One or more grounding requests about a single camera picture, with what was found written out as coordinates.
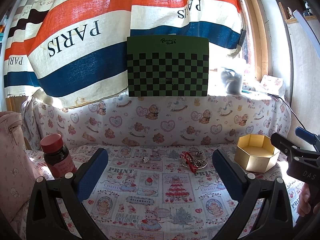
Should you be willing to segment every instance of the striped curtain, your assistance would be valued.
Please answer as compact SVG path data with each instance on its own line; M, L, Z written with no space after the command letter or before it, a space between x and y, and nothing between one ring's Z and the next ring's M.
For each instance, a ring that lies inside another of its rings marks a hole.
M206 37L210 61L231 55L243 30L237 0L21 0L5 51L7 96L75 107L127 88L130 35Z

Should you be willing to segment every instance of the gold box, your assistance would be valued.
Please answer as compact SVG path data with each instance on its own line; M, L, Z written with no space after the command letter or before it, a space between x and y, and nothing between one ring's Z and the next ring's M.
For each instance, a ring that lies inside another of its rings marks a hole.
M248 134L238 140L235 161L246 171L264 173L276 165L279 153L268 136Z

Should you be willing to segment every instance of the black cable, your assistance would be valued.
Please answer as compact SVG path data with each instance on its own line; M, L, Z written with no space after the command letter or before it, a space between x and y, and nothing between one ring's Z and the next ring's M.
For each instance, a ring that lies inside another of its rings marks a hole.
M291 107L289 106L289 104L288 104L285 100L283 100L280 96L277 96L277 95L274 95L274 94L269 94L269 93L267 93L267 95L270 96L270 97L273 97L273 98L281 99L281 101L284 102L284 103L289 107L291 113L293 113L293 115L297 118L297 120L298 120L298 122L301 124L302 128L303 128L304 130L306 130L306 128L304 127L304 125L302 124L302 122L300 122L300 120L299 120L299 118L297 117L297 115L294 113L294 111L291 109Z

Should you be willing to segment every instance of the finger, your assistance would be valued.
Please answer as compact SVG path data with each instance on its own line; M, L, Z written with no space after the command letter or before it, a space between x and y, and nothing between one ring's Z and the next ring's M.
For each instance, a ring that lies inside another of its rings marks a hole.
M303 194L299 195L299 205L298 205L301 210L305 213L305 214L309 214L311 211L311 206L309 203L306 203L303 199Z
M303 184L300 194L303 196L304 202L307 203L310 198L310 189L309 189L309 185L307 183Z
M317 213L319 212L319 210L320 210L320 203L318 203L318 204L315 206L315 208L313 209L313 213L314 213L314 214L317 214Z
M305 212L302 211L302 209L300 208L300 206L298 205L298 208L297 208L297 212L300 216L304 217L306 214Z

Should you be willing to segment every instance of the blue clamp handle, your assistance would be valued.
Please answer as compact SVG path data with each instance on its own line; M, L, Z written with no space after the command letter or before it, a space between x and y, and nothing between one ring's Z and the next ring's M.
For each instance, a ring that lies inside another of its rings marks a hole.
M314 145L317 142L316 135L307 130L304 130L302 127L297 127L295 129L295 134L296 136L298 136L299 138L301 138L302 140L306 141L309 144Z

